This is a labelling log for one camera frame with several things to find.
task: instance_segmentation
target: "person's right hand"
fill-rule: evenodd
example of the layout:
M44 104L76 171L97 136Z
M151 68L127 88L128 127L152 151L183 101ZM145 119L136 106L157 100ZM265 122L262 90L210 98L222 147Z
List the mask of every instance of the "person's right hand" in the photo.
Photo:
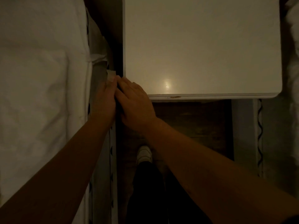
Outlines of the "person's right hand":
M142 133L147 127L157 119L154 107L148 95L136 83L130 82L127 78L117 77L117 82L122 89L115 91L115 97L123 108L123 123L139 133Z

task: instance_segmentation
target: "forearm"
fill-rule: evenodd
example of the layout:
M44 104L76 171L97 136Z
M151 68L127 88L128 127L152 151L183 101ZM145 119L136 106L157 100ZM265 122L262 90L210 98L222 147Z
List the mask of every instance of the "forearm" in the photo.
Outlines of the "forearm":
M162 120L143 134L213 223L281 223L299 213L296 199Z
M0 223L71 223L107 131L100 121L88 121L1 207Z

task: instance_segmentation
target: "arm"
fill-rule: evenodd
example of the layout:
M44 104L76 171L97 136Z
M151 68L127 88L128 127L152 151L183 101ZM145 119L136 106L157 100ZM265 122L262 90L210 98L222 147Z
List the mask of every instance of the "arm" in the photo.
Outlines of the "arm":
M116 80L102 85L90 119L0 208L0 223L71 223L115 116Z
M213 223L282 223L299 214L296 199L158 119L139 85L121 78L118 83L124 124L155 147Z

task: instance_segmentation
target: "person's right arm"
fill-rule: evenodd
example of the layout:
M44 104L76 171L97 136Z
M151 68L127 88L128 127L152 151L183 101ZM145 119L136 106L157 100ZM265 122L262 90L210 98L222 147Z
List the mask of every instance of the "person's right arm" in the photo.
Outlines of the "person's right arm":
M299 201L228 158L177 132L155 116L144 90L118 77L115 96L125 125L144 135L213 223L282 223Z

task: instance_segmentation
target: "hand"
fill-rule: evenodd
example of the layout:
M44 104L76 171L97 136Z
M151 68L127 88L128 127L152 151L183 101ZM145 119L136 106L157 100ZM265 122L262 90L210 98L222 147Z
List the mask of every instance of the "hand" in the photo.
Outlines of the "hand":
M122 121L132 130L142 133L157 119L152 102L141 86L130 82L127 78L119 76L116 78L123 91L118 88L115 91L115 97L124 111Z
M90 120L98 121L107 129L112 126L115 118L114 93L116 87L116 78L113 79L113 82L107 81L99 85L90 115Z

